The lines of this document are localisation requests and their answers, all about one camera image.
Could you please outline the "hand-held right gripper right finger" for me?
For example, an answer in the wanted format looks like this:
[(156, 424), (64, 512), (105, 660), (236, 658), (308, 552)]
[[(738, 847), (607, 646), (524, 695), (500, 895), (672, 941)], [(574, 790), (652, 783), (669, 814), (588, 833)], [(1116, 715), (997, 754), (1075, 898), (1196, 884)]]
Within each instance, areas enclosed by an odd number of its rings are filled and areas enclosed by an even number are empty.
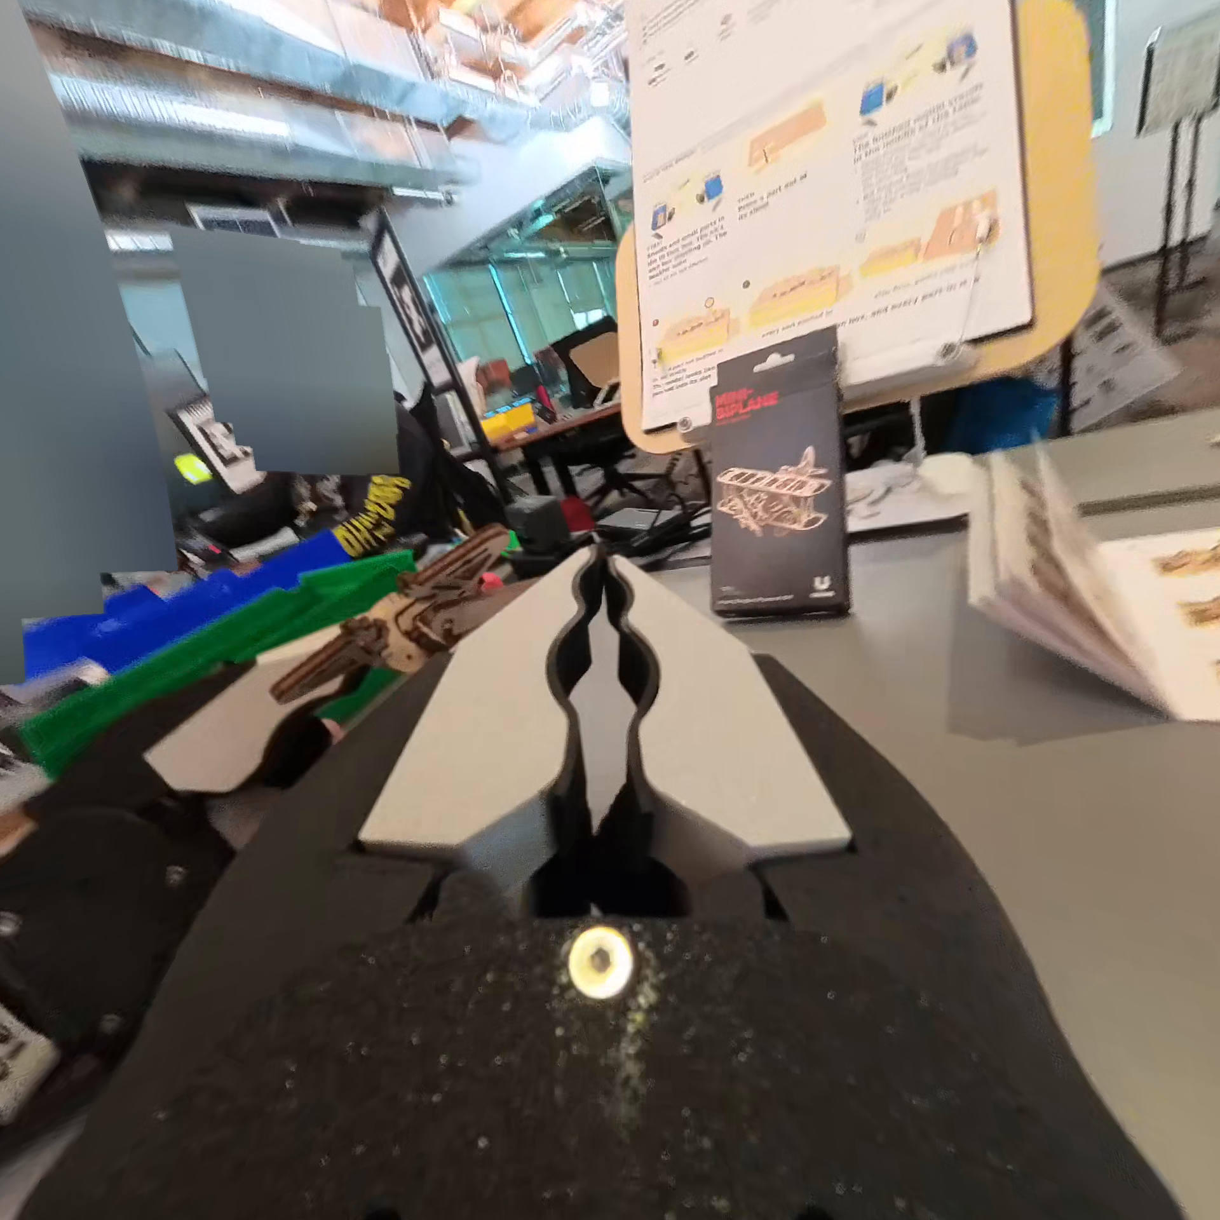
[(683, 884), (843, 854), (852, 833), (751, 649), (636, 565), (608, 561), (627, 783), (645, 856)]

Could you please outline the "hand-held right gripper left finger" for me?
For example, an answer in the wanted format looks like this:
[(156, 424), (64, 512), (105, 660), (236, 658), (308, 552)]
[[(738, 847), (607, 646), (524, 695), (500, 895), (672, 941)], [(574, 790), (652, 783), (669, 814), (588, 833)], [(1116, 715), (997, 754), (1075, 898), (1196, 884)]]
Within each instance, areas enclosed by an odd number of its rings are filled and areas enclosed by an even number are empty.
[(361, 849), (531, 880), (590, 834), (572, 693), (603, 587), (605, 556), (588, 547), (451, 653)]

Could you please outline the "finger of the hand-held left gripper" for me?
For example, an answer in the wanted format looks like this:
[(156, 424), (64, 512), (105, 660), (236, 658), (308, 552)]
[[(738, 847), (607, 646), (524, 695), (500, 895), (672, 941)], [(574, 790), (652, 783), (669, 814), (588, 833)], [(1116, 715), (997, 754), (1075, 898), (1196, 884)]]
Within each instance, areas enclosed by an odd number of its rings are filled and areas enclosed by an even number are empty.
[(326, 657), (268, 657), (187, 717), (143, 759), (183, 796), (231, 796), (253, 787), (293, 787), (335, 743), (348, 697), (363, 708), (400, 677), (385, 668)]

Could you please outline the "wooden biplane model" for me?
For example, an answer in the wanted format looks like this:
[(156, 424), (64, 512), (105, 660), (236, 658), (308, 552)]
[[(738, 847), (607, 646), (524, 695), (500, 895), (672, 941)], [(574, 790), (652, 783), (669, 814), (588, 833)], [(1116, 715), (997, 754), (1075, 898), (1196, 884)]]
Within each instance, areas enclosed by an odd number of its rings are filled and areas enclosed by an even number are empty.
[(335, 640), (269, 690), (271, 699), (286, 708), (319, 693), (350, 691), (368, 671), (410, 677), (451, 653), (530, 591), (528, 583), (484, 585), (509, 543), (508, 527), (486, 527), (421, 572), (400, 574), (394, 593), (345, 622)]

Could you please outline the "blue plastic bin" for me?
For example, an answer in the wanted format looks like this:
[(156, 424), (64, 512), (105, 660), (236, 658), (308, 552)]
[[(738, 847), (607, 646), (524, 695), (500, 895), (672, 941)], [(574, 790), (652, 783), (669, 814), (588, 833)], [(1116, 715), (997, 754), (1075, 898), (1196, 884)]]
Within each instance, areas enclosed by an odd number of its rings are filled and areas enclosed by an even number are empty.
[(24, 679), (42, 679), (81, 662), (117, 675), (273, 591), (297, 589), (304, 574), (350, 561), (335, 534), (323, 532), (247, 574), (218, 571), (165, 598), (136, 587), (106, 600), (101, 615), (37, 622), (22, 631)]

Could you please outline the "small black box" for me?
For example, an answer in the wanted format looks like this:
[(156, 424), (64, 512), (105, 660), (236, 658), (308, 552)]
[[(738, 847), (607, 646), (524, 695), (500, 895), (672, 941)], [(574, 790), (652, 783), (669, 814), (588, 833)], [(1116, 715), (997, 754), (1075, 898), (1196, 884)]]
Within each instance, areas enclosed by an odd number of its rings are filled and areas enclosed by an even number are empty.
[(506, 516), (522, 554), (553, 556), (572, 543), (564, 503), (557, 497), (519, 497)]

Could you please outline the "black biplane kit box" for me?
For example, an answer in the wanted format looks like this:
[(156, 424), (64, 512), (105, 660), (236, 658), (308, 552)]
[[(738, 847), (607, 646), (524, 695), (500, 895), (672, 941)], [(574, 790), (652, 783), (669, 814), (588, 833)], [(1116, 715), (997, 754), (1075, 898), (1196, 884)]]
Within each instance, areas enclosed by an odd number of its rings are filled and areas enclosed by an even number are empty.
[(709, 409), (713, 613), (848, 616), (837, 329), (720, 364)]

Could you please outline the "white paper sheet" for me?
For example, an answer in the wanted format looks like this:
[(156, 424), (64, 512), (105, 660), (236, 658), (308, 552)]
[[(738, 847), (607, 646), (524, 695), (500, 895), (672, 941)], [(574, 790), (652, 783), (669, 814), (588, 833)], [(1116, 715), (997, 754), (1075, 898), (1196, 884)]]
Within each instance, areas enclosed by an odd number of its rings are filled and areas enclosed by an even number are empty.
[(883, 464), (846, 475), (846, 534), (854, 538), (962, 523), (969, 497), (945, 492), (922, 468)]

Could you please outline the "wooden office desk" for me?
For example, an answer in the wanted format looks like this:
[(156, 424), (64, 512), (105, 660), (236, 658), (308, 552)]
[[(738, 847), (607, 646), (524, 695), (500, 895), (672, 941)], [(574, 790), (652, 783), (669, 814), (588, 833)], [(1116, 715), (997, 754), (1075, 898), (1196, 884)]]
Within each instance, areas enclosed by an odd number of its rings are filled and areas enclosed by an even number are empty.
[[(548, 453), (542, 455), (542, 461), (550, 461), (553, 466), (553, 473), (557, 475), (563, 497), (581, 497), (581, 494), (575, 488), (575, 481), (572, 477), (572, 455), (564, 450), (559, 459), (550, 455), (550, 450), (553, 450), (557, 444), (563, 442), (563, 439), (570, 435), (581, 435), (588, 430), (601, 430), (605, 422), (610, 420), (621, 420), (623, 413), (623, 404), (621, 402), (612, 402), (603, 408), (588, 409), (575, 413), (572, 417), (566, 417), (559, 422), (553, 422), (550, 426), (542, 426), (533, 433), (528, 431), (517, 431), (515, 435), (509, 437), (500, 437), (491, 442), (491, 450), (500, 455), (509, 455), (513, 451), (520, 451), (522, 462), (526, 466), (530, 483), (531, 483), (531, 495), (537, 497), (555, 497), (550, 481), (546, 479), (546, 472), (542, 470), (542, 462), (539, 455), (533, 451), (537, 448), (548, 448)], [(592, 470), (601, 472), (601, 488), (597, 494), (594, 494), (594, 508), (599, 508), (608, 495), (614, 492), (619, 492), (623, 495), (630, 495), (628, 481), (627, 475), (619, 473), (617, 468), (612, 464), (586, 464), (586, 462), (575, 462), (575, 466), (588, 466)]]

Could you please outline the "black office chair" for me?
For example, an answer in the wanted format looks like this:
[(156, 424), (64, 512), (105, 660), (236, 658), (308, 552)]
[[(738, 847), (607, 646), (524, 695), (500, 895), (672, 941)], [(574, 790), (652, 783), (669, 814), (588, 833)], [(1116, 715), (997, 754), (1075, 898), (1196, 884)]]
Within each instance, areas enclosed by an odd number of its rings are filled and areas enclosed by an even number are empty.
[(607, 389), (621, 387), (617, 331), (607, 316), (550, 345), (568, 378), (572, 411), (594, 409)]

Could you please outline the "open instruction booklet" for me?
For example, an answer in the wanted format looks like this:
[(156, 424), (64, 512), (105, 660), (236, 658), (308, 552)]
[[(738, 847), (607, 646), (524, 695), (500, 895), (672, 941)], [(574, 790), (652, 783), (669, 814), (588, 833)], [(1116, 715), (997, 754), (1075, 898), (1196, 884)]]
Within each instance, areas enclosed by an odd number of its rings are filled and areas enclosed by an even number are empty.
[(1218, 530), (1099, 541), (1050, 462), (980, 459), (967, 602), (1176, 723), (1218, 723)]

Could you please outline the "blue plastic crate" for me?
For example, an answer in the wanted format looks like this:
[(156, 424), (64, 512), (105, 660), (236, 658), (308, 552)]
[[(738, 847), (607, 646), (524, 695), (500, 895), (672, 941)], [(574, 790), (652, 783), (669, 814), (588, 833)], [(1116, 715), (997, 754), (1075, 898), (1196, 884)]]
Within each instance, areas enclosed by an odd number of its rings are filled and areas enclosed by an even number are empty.
[(1059, 391), (1030, 378), (962, 387), (955, 393), (944, 450), (964, 455), (1022, 450), (1052, 437), (1059, 409)]

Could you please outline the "white task instruction sheet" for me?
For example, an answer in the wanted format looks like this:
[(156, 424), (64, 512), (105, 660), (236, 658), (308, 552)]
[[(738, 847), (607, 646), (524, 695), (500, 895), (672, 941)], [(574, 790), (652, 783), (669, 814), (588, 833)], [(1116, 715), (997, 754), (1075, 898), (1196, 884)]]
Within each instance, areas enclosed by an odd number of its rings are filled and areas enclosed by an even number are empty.
[(627, 3), (641, 424), (834, 329), (879, 382), (1026, 331), (1013, 3)]

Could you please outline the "instruction sheet on clipboard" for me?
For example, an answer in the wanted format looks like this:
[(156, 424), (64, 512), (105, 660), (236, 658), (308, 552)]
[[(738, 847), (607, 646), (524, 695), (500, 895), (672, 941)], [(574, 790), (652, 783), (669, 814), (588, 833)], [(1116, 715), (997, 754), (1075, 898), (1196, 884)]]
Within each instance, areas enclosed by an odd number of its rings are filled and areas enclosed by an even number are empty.
[[(1085, 21), (1070, 3), (1015, 3), (1015, 19), (1035, 321), (1026, 331), (947, 345), (931, 358), (901, 362), (898, 375), (879, 382), (850, 378), (839, 353), (846, 411), (907, 402), (1013, 373), (1064, 342), (1094, 298), (1099, 226)], [(616, 266), (623, 422), (641, 450), (669, 455), (704, 439), (711, 409), (705, 422), (680, 420), (654, 433), (643, 430), (634, 239), (632, 223)]]

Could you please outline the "black sign stand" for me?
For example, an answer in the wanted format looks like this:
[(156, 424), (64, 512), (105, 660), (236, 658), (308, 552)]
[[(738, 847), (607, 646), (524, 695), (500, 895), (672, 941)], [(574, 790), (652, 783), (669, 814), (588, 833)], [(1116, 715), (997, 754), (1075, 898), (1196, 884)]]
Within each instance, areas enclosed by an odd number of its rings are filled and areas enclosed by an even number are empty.
[(1171, 320), (1171, 301), (1202, 285), (1191, 276), (1193, 217), (1204, 124), (1218, 111), (1218, 10), (1160, 27), (1143, 58), (1136, 136), (1169, 136), (1152, 334), (1176, 343), (1185, 332)]

